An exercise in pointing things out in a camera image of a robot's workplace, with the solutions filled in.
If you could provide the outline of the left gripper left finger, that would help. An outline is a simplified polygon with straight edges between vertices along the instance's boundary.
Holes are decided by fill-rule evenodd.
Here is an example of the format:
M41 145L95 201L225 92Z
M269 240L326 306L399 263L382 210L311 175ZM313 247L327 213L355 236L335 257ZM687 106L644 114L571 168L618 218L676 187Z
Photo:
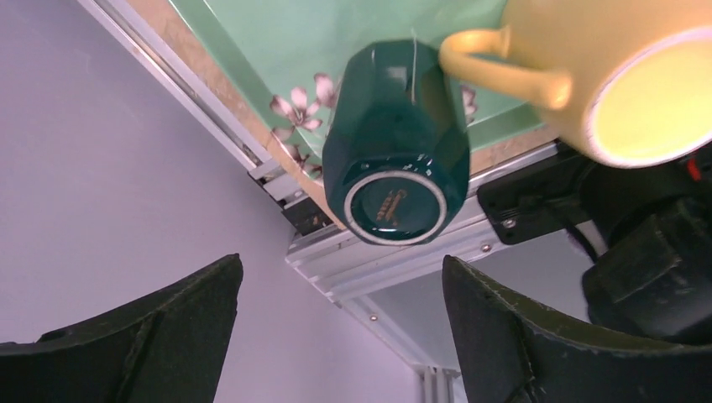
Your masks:
M211 402L243 265L226 255L99 316L1 346L4 402Z

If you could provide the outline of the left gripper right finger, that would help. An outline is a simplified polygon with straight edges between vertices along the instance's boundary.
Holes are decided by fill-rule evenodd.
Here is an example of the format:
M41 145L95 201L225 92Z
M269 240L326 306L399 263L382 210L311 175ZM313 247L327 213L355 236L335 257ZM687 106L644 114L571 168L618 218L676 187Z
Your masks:
M453 256L442 289L471 402L708 402L711 348L632 336L524 296Z

